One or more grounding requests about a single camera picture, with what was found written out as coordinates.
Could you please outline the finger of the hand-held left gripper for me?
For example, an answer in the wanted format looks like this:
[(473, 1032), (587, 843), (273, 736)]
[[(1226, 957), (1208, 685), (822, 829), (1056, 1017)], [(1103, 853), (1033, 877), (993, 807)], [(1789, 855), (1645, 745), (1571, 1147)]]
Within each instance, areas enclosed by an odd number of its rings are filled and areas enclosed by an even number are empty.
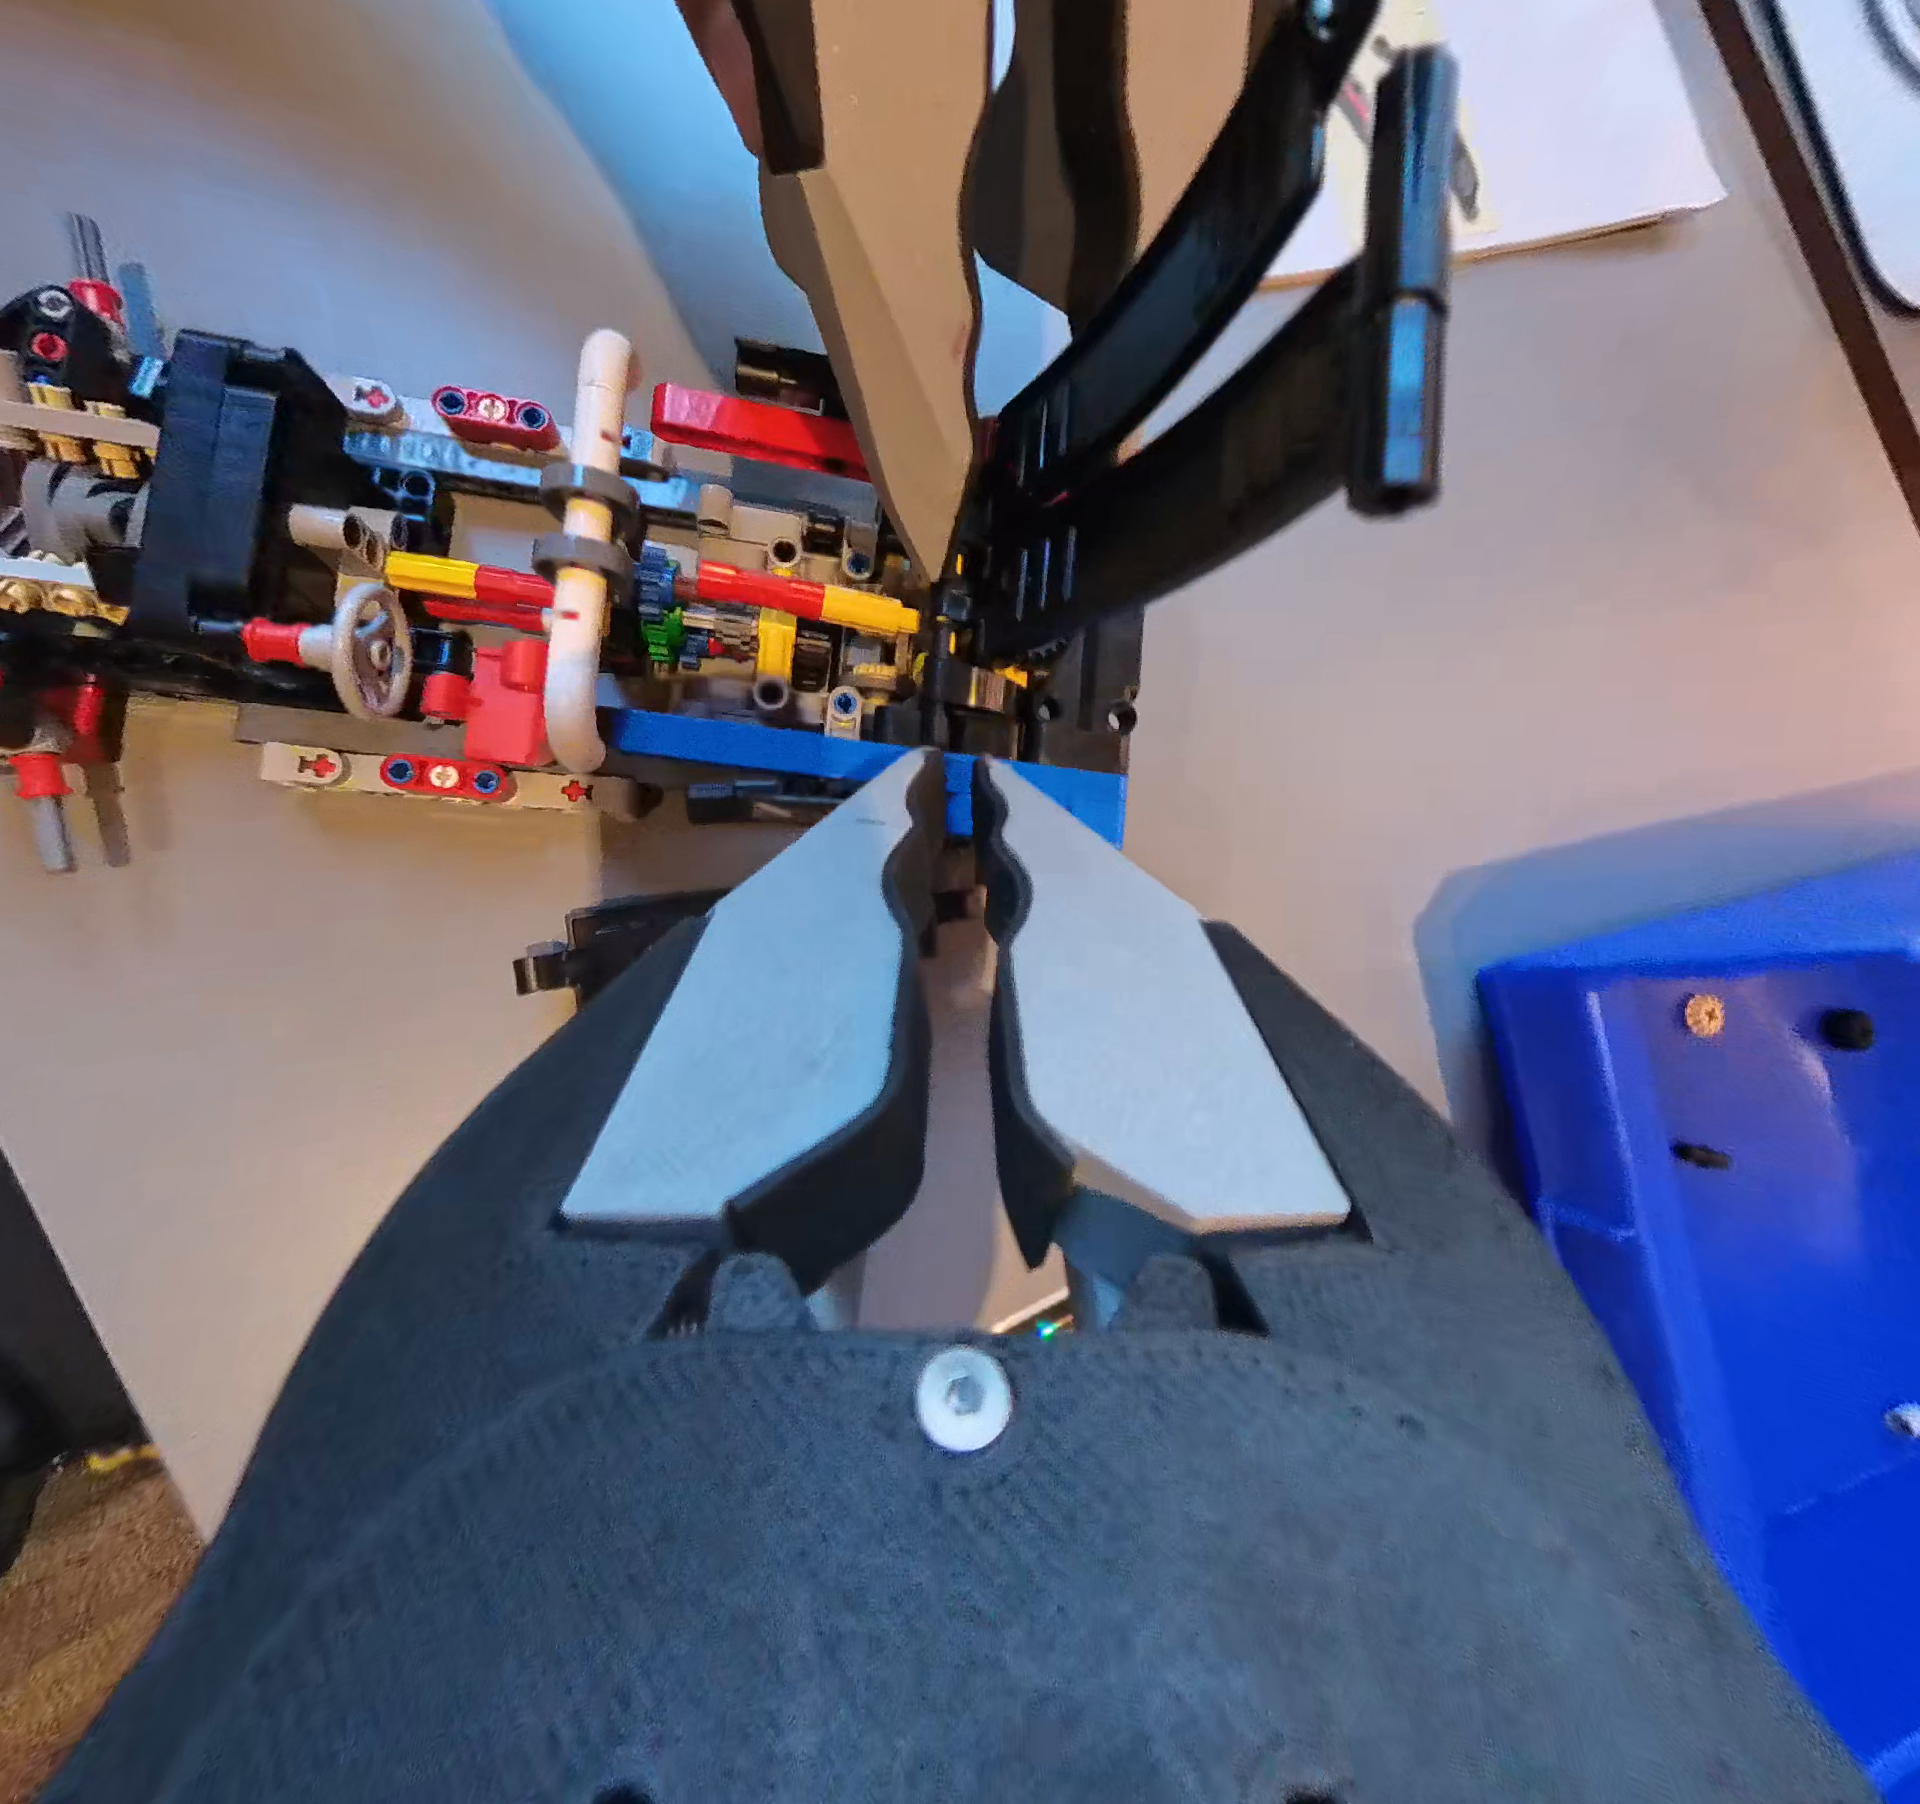
[(1212, 151), (1288, 0), (1009, 0), (969, 241), (1082, 329)]
[(974, 459), (980, 297), (962, 234), (990, 0), (808, 0), (822, 161), (760, 175), (876, 495), (938, 582)]

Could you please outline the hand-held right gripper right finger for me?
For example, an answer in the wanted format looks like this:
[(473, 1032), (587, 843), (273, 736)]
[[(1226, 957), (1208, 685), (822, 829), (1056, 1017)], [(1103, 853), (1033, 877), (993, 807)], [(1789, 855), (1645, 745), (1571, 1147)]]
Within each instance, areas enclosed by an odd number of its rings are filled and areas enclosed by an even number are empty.
[(1028, 1263), (1138, 1267), (1354, 1206), (1197, 909), (1008, 761), (974, 766), (1000, 1200)]

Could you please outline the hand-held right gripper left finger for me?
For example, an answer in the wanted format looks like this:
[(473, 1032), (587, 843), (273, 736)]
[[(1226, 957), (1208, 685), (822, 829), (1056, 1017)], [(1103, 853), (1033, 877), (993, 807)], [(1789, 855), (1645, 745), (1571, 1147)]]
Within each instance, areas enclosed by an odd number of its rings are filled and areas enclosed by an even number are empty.
[(587, 1147), (559, 1222), (777, 1257), (827, 1284), (924, 1176), (921, 938), (945, 773), (907, 751), (735, 887)]

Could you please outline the red striped black curved panel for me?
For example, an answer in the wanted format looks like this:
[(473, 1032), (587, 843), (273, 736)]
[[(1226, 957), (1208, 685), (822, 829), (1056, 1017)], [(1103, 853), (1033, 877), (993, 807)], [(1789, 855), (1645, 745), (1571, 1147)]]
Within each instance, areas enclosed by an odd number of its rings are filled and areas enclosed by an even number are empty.
[(521, 997), (569, 993), (576, 1007), (584, 1007), (672, 929), (706, 918), (725, 895), (721, 887), (706, 887), (576, 905), (564, 913), (562, 937), (529, 945), (515, 957), (515, 993)]

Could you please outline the toy brick car model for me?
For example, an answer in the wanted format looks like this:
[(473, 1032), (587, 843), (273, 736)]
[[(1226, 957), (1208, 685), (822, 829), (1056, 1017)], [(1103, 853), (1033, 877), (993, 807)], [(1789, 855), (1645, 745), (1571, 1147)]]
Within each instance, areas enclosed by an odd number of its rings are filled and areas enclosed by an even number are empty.
[(236, 712), (266, 783), (465, 811), (811, 822), (916, 741), (1110, 843), (1138, 615), (965, 664), (858, 459), (827, 358), (735, 341), (587, 442), (549, 401), (403, 396), (287, 346), (150, 323), (70, 214), (73, 264), (2, 305), (2, 804), (42, 870), (73, 803), (126, 857), (133, 695)]

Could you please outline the instruction booklet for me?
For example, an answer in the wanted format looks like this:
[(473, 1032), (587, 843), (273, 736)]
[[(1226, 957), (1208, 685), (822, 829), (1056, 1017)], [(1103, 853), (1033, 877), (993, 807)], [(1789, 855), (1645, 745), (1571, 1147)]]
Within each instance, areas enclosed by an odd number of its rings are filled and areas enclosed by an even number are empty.
[(1267, 284), (1356, 255), (1377, 85), (1442, 45), (1459, 63), (1452, 255), (1632, 229), (1723, 197), (1653, 0), (1383, 0), (1328, 112), (1323, 186)]

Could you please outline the blue plastic bin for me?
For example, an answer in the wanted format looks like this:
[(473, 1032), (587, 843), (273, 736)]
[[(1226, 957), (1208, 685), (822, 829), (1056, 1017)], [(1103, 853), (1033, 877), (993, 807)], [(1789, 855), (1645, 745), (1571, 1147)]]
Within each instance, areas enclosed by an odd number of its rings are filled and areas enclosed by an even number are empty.
[[(1727, 1029), (1685, 1032), (1687, 993)], [(1517, 1179), (1766, 1639), (1918, 1799), (1918, 855), (1487, 965)], [(1876, 1017), (1834, 1052), (1818, 1013)], [(1727, 1171), (1674, 1140), (1722, 1147)]]

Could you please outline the white paper stand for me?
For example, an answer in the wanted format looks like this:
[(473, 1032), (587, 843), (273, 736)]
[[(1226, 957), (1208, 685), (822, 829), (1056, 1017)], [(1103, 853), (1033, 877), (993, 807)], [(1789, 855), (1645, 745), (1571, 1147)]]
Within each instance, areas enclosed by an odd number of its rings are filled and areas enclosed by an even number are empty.
[(1918, 316), (1918, 0), (1768, 0), (1794, 95), (1810, 119), (1876, 294)]

